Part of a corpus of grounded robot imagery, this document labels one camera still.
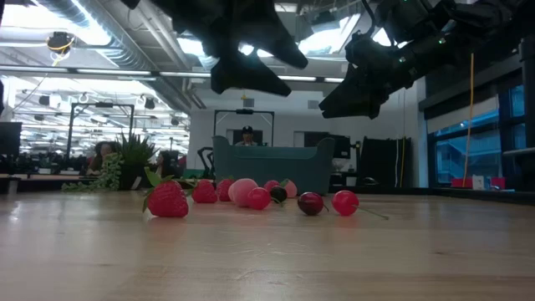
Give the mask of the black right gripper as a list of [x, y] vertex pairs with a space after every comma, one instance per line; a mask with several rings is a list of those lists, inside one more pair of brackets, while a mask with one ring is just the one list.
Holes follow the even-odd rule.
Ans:
[[343, 81], [319, 104], [325, 119], [376, 118], [389, 98], [386, 90], [409, 88], [423, 76], [423, 39], [402, 48], [384, 46], [364, 33], [354, 33], [345, 46], [349, 62]]

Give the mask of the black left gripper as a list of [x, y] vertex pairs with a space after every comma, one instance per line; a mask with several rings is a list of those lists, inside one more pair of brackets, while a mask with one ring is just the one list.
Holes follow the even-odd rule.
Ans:
[[259, 48], [297, 69], [308, 60], [285, 27], [276, 27], [274, 2], [266, 0], [151, 0], [171, 18], [176, 32], [189, 31], [205, 53], [221, 58], [211, 69], [211, 89], [251, 89], [279, 96], [292, 90], [257, 55], [237, 53], [239, 44]]

